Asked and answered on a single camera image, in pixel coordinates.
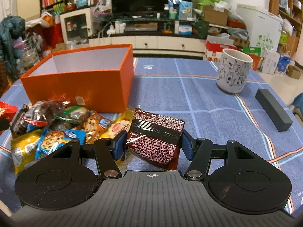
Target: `mug rim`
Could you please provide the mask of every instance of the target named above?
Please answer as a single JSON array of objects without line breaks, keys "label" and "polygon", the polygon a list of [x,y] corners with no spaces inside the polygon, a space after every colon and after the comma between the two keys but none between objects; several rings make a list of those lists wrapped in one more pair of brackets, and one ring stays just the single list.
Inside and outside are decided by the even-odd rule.
[{"label": "mug rim", "polygon": [[[248,61],[248,60],[242,60],[242,59],[236,58],[236,57],[230,55],[230,54],[228,53],[228,51],[232,51],[232,52],[236,51],[237,53],[240,53],[240,54],[242,54],[242,55],[245,55],[245,57],[249,57],[251,60]],[[240,60],[240,61],[247,62],[247,63],[253,63],[253,62],[254,62],[253,58],[251,58],[248,54],[245,54],[245,53],[243,53],[243,52],[241,52],[241,51],[238,51],[238,50],[234,50],[234,49],[223,49],[223,52],[224,52],[225,54],[227,54],[229,57],[231,57],[231,58],[233,58],[233,59],[235,59],[235,60]]]}]

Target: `teal jacket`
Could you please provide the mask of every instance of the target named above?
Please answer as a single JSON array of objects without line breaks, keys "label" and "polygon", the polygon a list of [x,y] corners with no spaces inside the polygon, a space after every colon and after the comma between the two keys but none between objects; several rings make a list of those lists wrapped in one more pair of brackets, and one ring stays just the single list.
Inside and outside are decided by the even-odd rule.
[{"label": "teal jacket", "polygon": [[22,36],[25,20],[19,16],[8,16],[0,22],[0,61],[5,61],[5,71],[13,80],[18,78],[16,57],[12,39]]}]

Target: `maroon snack package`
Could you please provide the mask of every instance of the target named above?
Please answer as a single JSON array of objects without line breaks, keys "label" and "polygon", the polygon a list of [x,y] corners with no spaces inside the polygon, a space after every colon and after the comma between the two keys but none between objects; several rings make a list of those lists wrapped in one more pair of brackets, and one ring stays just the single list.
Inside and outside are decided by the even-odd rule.
[{"label": "maroon snack package", "polygon": [[135,109],[126,145],[150,164],[176,170],[184,121]]}]

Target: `red and white carton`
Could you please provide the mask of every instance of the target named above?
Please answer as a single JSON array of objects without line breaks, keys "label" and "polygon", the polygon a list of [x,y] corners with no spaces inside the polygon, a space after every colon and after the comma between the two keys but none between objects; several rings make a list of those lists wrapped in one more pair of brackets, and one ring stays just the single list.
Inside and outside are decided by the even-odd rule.
[{"label": "red and white carton", "polygon": [[207,36],[204,60],[220,61],[223,49],[237,50],[233,43],[229,38]]}]

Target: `table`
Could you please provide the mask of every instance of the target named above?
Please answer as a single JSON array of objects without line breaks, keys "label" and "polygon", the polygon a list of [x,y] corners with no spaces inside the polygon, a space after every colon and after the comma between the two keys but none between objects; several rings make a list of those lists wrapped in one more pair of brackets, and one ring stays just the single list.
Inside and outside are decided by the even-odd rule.
[{"label": "table", "polygon": [[[292,194],[286,211],[292,213],[303,201],[303,129],[272,88],[253,70],[240,94],[230,95],[216,86],[219,63],[174,58],[138,58],[135,60],[129,104],[141,105],[148,112],[176,117],[185,121],[185,129],[194,137],[204,137],[216,144],[237,140],[282,170],[292,182]],[[293,120],[288,131],[278,132],[255,99],[259,88],[269,89]],[[29,100],[20,82],[6,92],[1,101],[22,107]],[[114,119],[117,114],[105,114]],[[10,133],[0,136],[0,200],[17,211],[20,203],[14,192],[14,175],[10,155]],[[210,173],[223,160],[212,160]],[[122,174],[126,170],[159,170],[128,153],[117,162]],[[183,173],[190,162],[181,151],[178,170]],[[96,172],[94,160],[86,165]]]}]

